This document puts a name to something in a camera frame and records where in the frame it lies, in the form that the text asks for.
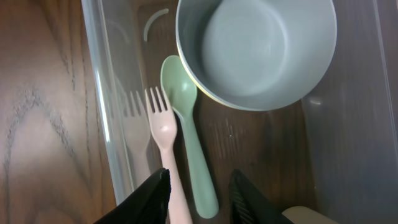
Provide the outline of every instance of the wooden table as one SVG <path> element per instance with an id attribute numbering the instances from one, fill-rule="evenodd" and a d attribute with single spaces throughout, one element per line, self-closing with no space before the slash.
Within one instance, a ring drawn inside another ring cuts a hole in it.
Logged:
<path id="1" fill-rule="evenodd" d="M 160 85 L 163 60 L 177 54 L 177 0 L 133 7 L 140 33 L 165 7 L 170 12 L 153 23 L 148 43 L 140 39 L 147 86 Z M 115 201 L 81 3 L 4 1 L 0 34 L 0 223 L 92 223 Z M 247 112 L 200 93 L 194 117 L 220 201 L 215 218 L 197 215 L 179 132 L 175 155 L 195 223 L 228 223 L 233 169 L 280 210 L 317 209 L 301 102 Z"/>

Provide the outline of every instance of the fork tine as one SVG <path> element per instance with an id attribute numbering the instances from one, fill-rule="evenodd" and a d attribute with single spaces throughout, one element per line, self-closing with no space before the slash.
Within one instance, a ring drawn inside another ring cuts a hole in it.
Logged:
<path id="1" fill-rule="evenodd" d="M 139 112 L 142 116 L 142 115 L 145 115 L 144 105 L 142 104 L 142 100 L 141 100 L 141 97 L 139 97 L 138 91 L 136 91 L 136 93 L 137 93 L 137 99 L 138 99 Z"/>
<path id="2" fill-rule="evenodd" d="M 156 103 L 156 97 L 154 95 L 154 90 L 152 88 L 150 88 L 150 94 L 152 95 L 152 102 L 154 104 L 154 111 L 155 111 L 155 113 L 159 113 L 159 108 L 157 107 L 157 103 Z"/>
<path id="3" fill-rule="evenodd" d="M 172 106 L 170 105 L 169 97 L 166 94 L 166 91 L 164 91 L 164 88 L 162 88 L 163 91 L 163 96 L 164 96 L 164 101 L 166 102 L 166 106 L 168 110 L 172 109 Z"/>
<path id="4" fill-rule="evenodd" d="M 148 112 L 148 115 L 151 115 L 151 114 L 153 114 L 154 112 L 152 111 L 152 107 L 151 107 L 151 105 L 150 105 L 150 100 L 149 100 L 149 96 L 148 96 L 148 91 L 147 91 L 147 89 L 145 89 L 145 100 L 146 100 L 146 103 L 147 103 L 147 112 Z"/>
<path id="5" fill-rule="evenodd" d="M 126 113 L 127 113 L 127 116 L 132 116 L 131 111 L 130 111 L 130 104 L 129 104 L 129 99 L 128 98 L 129 98 L 128 96 L 126 96 L 124 98 L 124 101 L 125 101 L 125 104 L 126 104 Z"/>
<path id="6" fill-rule="evenodd" d="M 164 104 L 163 104 L 163 100 L 162 100 L 162 95 L 160 95 L 158 87 L 156 87 L 155 89 L 156 89 L 156 93 L 157 93 L 157 98 L 159 100 L 160 109 L 162 110 L 162 112 L 164 112 L 165 110 L 164 110 Z"/>
<path id="7" fill-rule="evenodd" d="M 130 91 L 130 98 L 131 98 L 132 111 L 134 112 L 134 116 L 139 116 L 136 101 L 134 99 L 134 95 L 132 94 L 132 91 Z"/>

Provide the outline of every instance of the fork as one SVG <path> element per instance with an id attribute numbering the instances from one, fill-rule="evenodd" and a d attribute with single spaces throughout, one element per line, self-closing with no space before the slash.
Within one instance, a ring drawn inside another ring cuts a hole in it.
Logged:
<path id="1" fill-rule="evenodd" d="M 175 121 L 174 112 L 165 91 L 163 90 L 163 96 L 167 107 L 163 104 L 158 87 L 155 89 L 159 100 L 160 110 L 157 106 L 156 96 L 154 95 L 152 88 L 150 88 L 150 94 L 152 96 L 154 112 L 150 106 L 147 90 L 145 90 L 145 96 L 150 130 L 152 131 L 152 136 L 160 149 L 163 167 L 170 171 L 170 182 L 172 186 L 172 193 L 170 195 L 169 202 L 170 223 L 192 224 L 187 199 L 185 198 L 181 180 L 178 175 L 173 152 L 173 143 L 175 136 L 177 135 L 177 122 Z"/>
<path id="2" fill-rule="evenodd" d="M 149 124 L 147 115 L 139 97 L 136 92 L 139 109 L 134 99 L 134 95 L 130 91 L 132 112 L 129 107 L 128 96 L 125 99 L 125 109 L 127 116 L 123 116 L 123 130 L 126 144 L 130 149 L 131 159 L 134 166 L 134 173 L 136 175 L 137 186 L 140 186 L 149 176 L 149 164 L 147 159 L 147 147 L 150 140 Z"/>

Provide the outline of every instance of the pink fork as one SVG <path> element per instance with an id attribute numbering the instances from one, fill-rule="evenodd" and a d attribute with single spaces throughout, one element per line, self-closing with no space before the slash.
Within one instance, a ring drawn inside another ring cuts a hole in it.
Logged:
<path id="1" fill-rule="evenodd" d="M 155 139 L 157 146 L 160 149 L 160 156 L 162 157 L 163 167 L 170 171 L 170 182 L 172 193 L 169 202 L 169 214 L 171 224 L 192 224 L 192 218 L 188 209 L 187 199 L 185 199 L 184 191 L 180 176 L 178 175 L 177 165 L 175 164 L 173 143 L 177 135 L 177 122 L 173 109 L 170 105 L 166 93 L 163 91 L 166 106 L 163 104 L 159 89 L 156 87 L 157 98 L 159 100 L 160 110 L 157 106 L 156 97 L 152 88 L 150 94 L 152 95 L 152 102 L 154 111 L 150 106 L 148 92 L 145 90 L 147 112 L 152 136 Z"/>

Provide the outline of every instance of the spoon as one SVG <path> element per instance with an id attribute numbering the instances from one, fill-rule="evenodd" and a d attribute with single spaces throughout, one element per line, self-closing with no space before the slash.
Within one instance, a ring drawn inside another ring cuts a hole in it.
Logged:
<path id="1" fill-rule="evenodd" d="M 213 218 L 218 213 L 217 196 L 192 115 L 197 87 L 185 71 L 180 57 L 176 55 L 164 60 L 160 81 L 174 112 L 180 118 L 197 212 L 202 218 Z"/>

